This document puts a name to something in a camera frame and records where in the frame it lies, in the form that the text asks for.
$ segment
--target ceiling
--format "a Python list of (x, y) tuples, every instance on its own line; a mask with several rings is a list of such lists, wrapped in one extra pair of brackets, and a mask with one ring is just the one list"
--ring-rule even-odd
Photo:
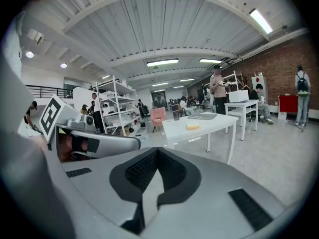
[[(273, 32), (266, 34), (252, 19), (254, 8)], [(27, 9), (21, 45), (99, 80), (110, 74), (136, 89), (158, 89), (156, 82), (172, 88), (180, 79), (211, 74), (212, 64), (201, 58), (236, 59), (300, 22), (287, 0), (45, 0)], [(39, 45), (28, 37), (30, 28), (43, 35)], [(147, 66), (171, 58), (179, 62)]]

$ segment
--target red brick wall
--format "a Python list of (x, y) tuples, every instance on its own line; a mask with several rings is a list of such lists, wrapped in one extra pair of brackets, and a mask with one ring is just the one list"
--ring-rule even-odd
[[(241, 71), (247, 77), (248, 86), (252, 87), (251, 77), (254, 72), (264, 72), (268, 82), (269, 104), (275, 105), (278, 95), (295, 95), (295, 75), (297, 65), (303, 66), (304, 72), (309, 75), (311, 83), (310, 109), (319, 110), (319, 60), (318, 53), (308, 35), (289, 40), (263, 51), (251, 58), (243, 60), (222, 71), (227, 76), (232, 71)], [(194, 88), (200, 88), (201, 83), (189, 87), (188, 95)]]

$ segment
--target black backpack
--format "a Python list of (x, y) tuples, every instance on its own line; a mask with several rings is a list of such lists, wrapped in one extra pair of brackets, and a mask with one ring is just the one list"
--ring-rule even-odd
[(302, 76), (302, 78), (300, 78), (298, 74), (297, 74), (297, 77), (299, 78), (299, 80), (298, 80), (298, 96), (300, 96), (300, 97), (308, 96), (309, 92), (308, 92), (308, 85), (307, 85), (307, 82), (305, 80), (305, 73)]

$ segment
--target gray floor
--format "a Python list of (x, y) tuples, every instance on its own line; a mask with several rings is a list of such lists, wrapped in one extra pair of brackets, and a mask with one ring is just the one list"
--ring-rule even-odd
[[(172, 118), (167, 113), (166, 119)], [(237, 122), (236, 140), (231, 165), (271, 191), (286, 206), (301, 199), (317, 170), (319, 158), (319, 123), (310, 122), (302, 132), (288, 122), (272, 117), (274, 125), (258, 123), (257, 131), (246, 122), (245, 140), (240, 140), (241, 127)], [(148, 134), (142, 139), (142, 148), (167, 145), (163, 128), (153, 130), (153, 124), (146, 119)], [(205, 151), (207, 137), (188, 142), (178, 142), (176, 150), (226, 161), (228, 137), (224, 130), (212, 133), (211, 151)], [(150, 185), (145, 192), (147, 205), (154, 205), (162, 187)]]

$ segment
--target white table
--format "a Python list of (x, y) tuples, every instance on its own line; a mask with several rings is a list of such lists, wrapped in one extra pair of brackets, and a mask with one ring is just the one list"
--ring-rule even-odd
[[(194, 139), (196, 137), (207, 135), (207, 149), (210, 151), (210, 133), (228, 128), (231, 126), (231, 133), (229, 134), (228, 150), (227, 150), (227, 164), (230, 163), (233, 155), (235, 134), (236, 134), (236, 122), (238, 118), (232, 116), (226, 116), (218, 114), (217, 117), (211, 120), (200, 120), (200, 119), (188, 119), (188, 117), (181, 117), (179, 120), (169, 119), (163, 121), (165, 135), (168, 141), (168, 147), (175, 149), (174, 143)], [(187, 130), (186, 123), (198, 123), (201, 128), (196, 130)]]
[[(242, 127), (240, 139), (243, 141), (245, 137), (245, 128), (246, 128), (246, 114), (256, 111), (256, 122), (255, 122), (255, 131), (257, 131), (257, 121), (258, 121), (258, 101), (259, 100), (248, 100), (247, 102), (241, 103), (225, 103), (226, 115), (241, 116), (240, 126)], [(237, 109), (228, 111), (228, 107), (236, 107)]]

